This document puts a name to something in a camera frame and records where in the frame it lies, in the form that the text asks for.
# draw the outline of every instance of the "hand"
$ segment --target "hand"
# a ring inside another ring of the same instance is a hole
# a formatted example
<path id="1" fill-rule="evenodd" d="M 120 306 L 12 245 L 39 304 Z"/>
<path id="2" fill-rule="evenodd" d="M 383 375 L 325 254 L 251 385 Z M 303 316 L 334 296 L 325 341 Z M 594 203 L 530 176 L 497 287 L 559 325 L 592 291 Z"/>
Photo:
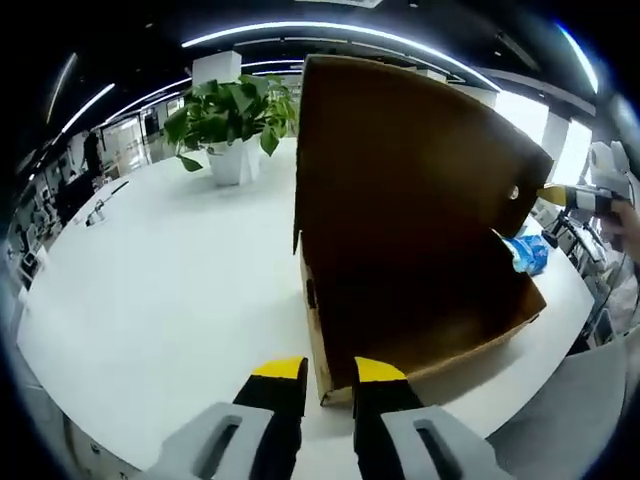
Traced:
<path id="1" fill-rule="evenodd" d="M 632 260 L 640 264 L 640 216 L 630 203 L 614 200 L 611 210 L 620 217 L 621 225 L 602 219 L 602 232 L 605 237 L 622 236 L 624 251 Z"/>

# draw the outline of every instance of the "brown cardboard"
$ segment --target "brown cardboard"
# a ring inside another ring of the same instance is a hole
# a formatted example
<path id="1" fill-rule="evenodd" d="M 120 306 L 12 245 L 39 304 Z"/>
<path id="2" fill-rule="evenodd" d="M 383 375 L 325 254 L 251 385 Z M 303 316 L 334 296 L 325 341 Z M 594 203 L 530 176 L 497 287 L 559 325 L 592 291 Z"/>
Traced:
<path id="1" fill-rule="evenodd" d="M 323 403 L 348 398 L 355 355 L 427 375 L 505 341 L 544 308 L 492 229 L 518 231 L 551 163 L 446 85 L 308 58 L 294 248 L 301 238 Z"/>

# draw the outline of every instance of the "green leaves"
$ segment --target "green leaves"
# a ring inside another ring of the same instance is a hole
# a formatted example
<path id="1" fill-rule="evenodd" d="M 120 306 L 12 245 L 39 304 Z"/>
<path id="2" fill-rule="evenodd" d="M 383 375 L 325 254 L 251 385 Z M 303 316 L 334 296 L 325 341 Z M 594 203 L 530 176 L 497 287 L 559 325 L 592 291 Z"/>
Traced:
<path id="1" fill-rule="evenodd" d="M 170 144 L 191 150 L 209 148 L 212 144 L 241 138 L 249 140 L 260 133 L 260 146 L 271 156 L 280 138 L 295 129 L 297 114 L 291 104 L 291 93 L 275 76 L 241 75 L 239 82 L 211 81 L 194 87 L 185 95 L 185 107 L 164 124 Z M 202 166 L 177 154 L 190 172 Z"/>
<path id="2" fill-rule="evenodd" d="M 202 165 L 200 165 L 195 160 L 191 160 L 189 157 L 185 157 L 184 155 L 180 155 L 179 153 L 176 153 L 176 157 L 178 157 L 182 161 L 182 165 L 187 172 L 196 172 L 202 169 Z"/>
<path id="3" fill-rule="evenodd" d="M 276 147 L 280 143 L 280 139 L 276 136 L 276 132 L 270 126 L 266 126 L 260 135 L 260 146 L 267 155 L 273 155 Z"/>
<path id="4" fill-rule="evenodd" d="M 164 122 L 164 130 L 167 132 L 167 141 L 177 145 L 187 135 L 187 107 L 182 107 L 173 112 Z"/>

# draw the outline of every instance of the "desk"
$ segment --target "desk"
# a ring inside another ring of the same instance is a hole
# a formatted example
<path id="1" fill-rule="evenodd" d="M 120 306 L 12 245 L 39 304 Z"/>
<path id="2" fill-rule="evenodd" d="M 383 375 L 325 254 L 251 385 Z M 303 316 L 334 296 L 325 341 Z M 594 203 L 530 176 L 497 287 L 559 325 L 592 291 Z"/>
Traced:
<path id="1" fill-rule="evenodd" d="M 292 251 L 295 143 L 254 184 L 215 189 L 208 169 L 166 160 L 126 177 L 106 221 L 70 222 L 36 277 L 19 347 L 60 408 L 132 465 L 203 409 L 231 401 L 251 370 L 311 359 L 299 259 Z M 106 185 L 93 209 L 119 185 Z M 486 437 L 551 376 L 591 308 L 560 250 L 535 278 L 548 306 L 494 351 L 415 385 Z M 309 368 L 294 478 L 359 478 L 348 408 L 320 408 Z"/>

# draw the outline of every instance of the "white flower pot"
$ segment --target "white flower pot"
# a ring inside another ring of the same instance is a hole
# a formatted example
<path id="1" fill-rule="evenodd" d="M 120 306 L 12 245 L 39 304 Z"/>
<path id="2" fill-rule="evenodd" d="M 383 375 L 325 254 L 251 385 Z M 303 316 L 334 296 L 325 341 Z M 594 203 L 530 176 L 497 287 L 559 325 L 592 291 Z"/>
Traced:
<path id="1" fill-rule="evenodd" d="M 213 180 L 219 187 L 243 185 L 253 182 L 260 170 L 260 136 L 246 142 L 237 139 L 233 144 L 214 143 L 213 154 L 207 151 Z"/>

